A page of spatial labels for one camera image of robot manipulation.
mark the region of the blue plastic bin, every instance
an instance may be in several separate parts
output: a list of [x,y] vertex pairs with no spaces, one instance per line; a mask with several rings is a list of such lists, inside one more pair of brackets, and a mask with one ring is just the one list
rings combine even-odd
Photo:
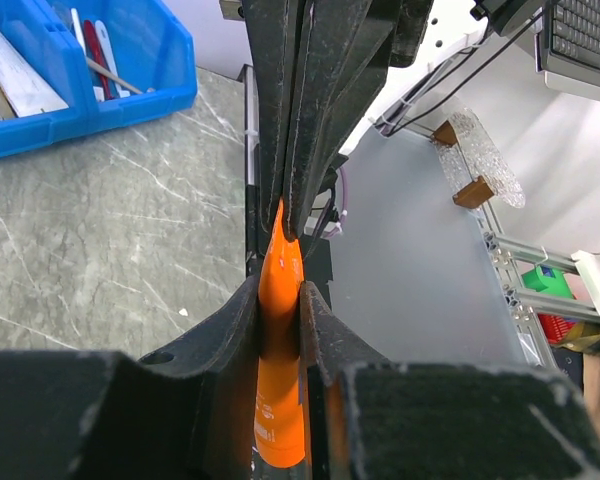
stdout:
[[[120,77],[156,91],[96,102],[61,6],[77,8],[83,22],[103,21]],[[0,31],[69,105],[0,122],[0,157],[163,117],[191,107],[197,93],[193,40],[160,0],[0,0]]]

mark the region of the red tool handle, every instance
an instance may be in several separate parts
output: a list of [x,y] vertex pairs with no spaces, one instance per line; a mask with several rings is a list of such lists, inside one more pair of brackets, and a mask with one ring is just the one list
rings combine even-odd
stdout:
[[[101,67],[108,69],[109,67],[107,66],[106,60],[104,59],[104,54],[102,53],[100,42],[98,42],[96,28],[93,26],[93,22],[91,22],[91,20],[84,21],[84,37],[87,40],[89,50],[91,50],[91,53],[93,54],[93,59]],[[111,89],[109,88],[109,79],[102,74],[98,74],[98,76],[100,77],[100,81],[102,82],[102,86],[104,87],[104,98],[107,100],[112,100],[113,95],[111,95]]]

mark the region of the green object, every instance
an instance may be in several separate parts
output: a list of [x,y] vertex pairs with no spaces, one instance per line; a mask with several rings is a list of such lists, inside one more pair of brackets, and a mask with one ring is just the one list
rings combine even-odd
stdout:
[[522,275],[524,286],[536,292],[556,297],[573,298],[573,293],[564,278],[564,273],[555,268],[538,265]]

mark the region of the white cable tie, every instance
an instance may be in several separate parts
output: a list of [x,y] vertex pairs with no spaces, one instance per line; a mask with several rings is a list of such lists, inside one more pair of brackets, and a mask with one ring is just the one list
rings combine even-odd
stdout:
[[331,235],[342,235],[342,224],[340,222],[336,222],[336,226],[331,230]]
[[481,208],[475,208],[473,210],[469,210],[469,214],[478,221],[484,220],[486,218],[484,215],[484,212]]
[[397,125],[398,125],[398,123],[397,123],[397,122],[396,122],[396,123],[393,123],[393,122],[390,122],[389,120],[387,120],[387,119],[385,118],[385,116],[384,116],[384,113],[383,113],[383,114],[380,116],[380,118],[382,119],[382,121],[383,121],[384,123],[386,123],[386,124],[387,124],[387,125],[389,125],[390,127],[395,127],[395,126],[397,126]]
[[547,249],[544,248],[544,246],[541,246],[540,248],[542,248],[542,253],[544,253],[544,258],[542,260],[540,260],[538,263],[534,263],[533,264],[534,268],[537,267],[538,265],[546,262],[547,260],[549,260],[549,254],[547,253]]

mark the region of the black cable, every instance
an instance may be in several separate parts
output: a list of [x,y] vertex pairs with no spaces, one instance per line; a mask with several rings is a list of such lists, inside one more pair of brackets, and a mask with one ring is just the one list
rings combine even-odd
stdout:
[[[558,3],[558,0],[554,0],[551,2],[551,5],[555,5],[556,3]],[[482,70],[484,70],[485,68],[487,68],[487,66],[489,66],[491,64],[491,62],[493,62],[496,58],[498,58],[507,48],[509,48],[511,45],[513,45],[513,43],[518,40],[518,38],[520,38],[522,36],[522,34],[524,32],[526,32],[527,30],[529,30],[529,28],[531,28],[531,26],[536,23],[540,18],[542,18],[542,16],[545,14],[545,12],[548,12],[550,9],[549,8],[544,8],[540,13],[538,13],[537,15],[535,15],[530,21],[529,23],[527,23],[524,27],[522,27],[518,33],[516,33],[511,40],[509,40],[507,43],[505,43],[500,50],[498,50],[496,53],[494,53],[493,55],[491,55],[491,57],[484,62],[482,65],[480,65],[478,68],[476,68],[467,78],[465,78],[462,82],[460,82],[460,84],[454,88],[451,93],[449,93],[446,97],[444,97],[442,100],[440,100],[438,103],[436,103],[433,107],[431,107],[429,110],[427,110],[426,112],[418,115],[415,118],[412,118],[411,120],[409,120],[406,123],[403,123],[402,125],[400,125],[398,128],[396,128],[395,130],[393,130],[392,132],[389,133],[389,135],[387,135],[388,137],[391,137],[393,135],[395,135],[396,133],[398,133],[399,131],[403,130],[404,128],[408,127],[409,125],[411,125],[414,122],[417,122],[418,120],[420,120],[421,118],[426,117],[427,115],[429,115],[431,112],[435,111],[436,109],[440,108],[442,105],[444,105],[446,102],[449,101],[449,99],[451,99],[451,97],[453,97],[456,93],[458,93],[458,91],[464,87],[467,83],[469,83],[470,80],[472,80],[476,75],[478,75],[478,73],[480,73]]]
[[[427,93],[429,93],[431,90],[433,90],[434,88],[436,88],[438,85],[440,85],[442,82],[444,82],[451,75],[453,75],[465,63],[467,63],[469,61],[469,59],[476,54],[476,52],[478,51],[478,48],[480,48],[482,45],[484,45],[484,42],[487,41],[487,39],[489,38],[489,36],[492,33],[493,33],[493,30],[491,30],[491,28],[487,26],[487,28],[485,28],[485,30],[484,30],[484,34],[482,35],[482,38],[480,39],[480,41],[478,43],[476,43],[476,45],[473,48],[470,47],[470,48],[472,48],[471,51],[469,51],[469,52],[463,52],[461,50],[460,52],[458,52],[458,54],[463,54],[464,58],[455,67],[453,67],[451,70],[449,70],[447,73],[445,73],[442,77],[440,77],[433,85],[429,85],[429,87],[427,87],[427,90],[422,95],[424,96]],[[436,69],[433,72],[431,72],[431,74],[429,74],[428,76],[426,76],[424,78],[424,82],[427,82],[431,78],[431,76],[433,76],[438,71],[439,68],[441,68],[443,65],[445,65],[445,63],[446,62],[442,62],[440,65],[438,65],[436,67]],[[389,119],[388,123],[389,124],[394,124],[394,125],[391,126],[391,130],[387,134],[388,137],[390,137],[391,135],[393,135],[395,133],[394,130],[396,130],[396,128],[398,128],[398,125],[395,124],[396,123],[395,120],[398,119],[398,118],[404,117],[404,115],[406,114],[406,112],[407,112],[406,105],[403,105],[403,108],[402,109],[398,109],[396,111],[396,113],[397,112],[401,112],[401,114],[400,115],[392,115],[391,116],[392,118]]]
[[442,62],[431,72],[422,77],[418,81],[418,83],[416,83],[413,86],[413,88],[411,88],[411,90],[409,90],[409,92],[407,92],[407,94],[404,97],[402,97],[401,104],[398,105],[394,112],[389,115],[389,118],[384,118],[384,116],[381,117],[383,121],[381,123],[377,123],[376,128],[382,128],[387,125],[391,126],[392,128],[395,128],[395,121],[404,116],[404,109],[406,107],[405,103],[408,102],[411,98],[413,98],[413,96],[416,95],[420,91],[420,89],[426,85],[426,83],[431,79],[431,77],[433,77],[442,68],[444,63],[445,62]]
[[323,207],[313,207],[313,208],[311,209],[311,211],[312,211],[312,212],[321,212],[322,210],[324,210],[324,206],[323,206]]

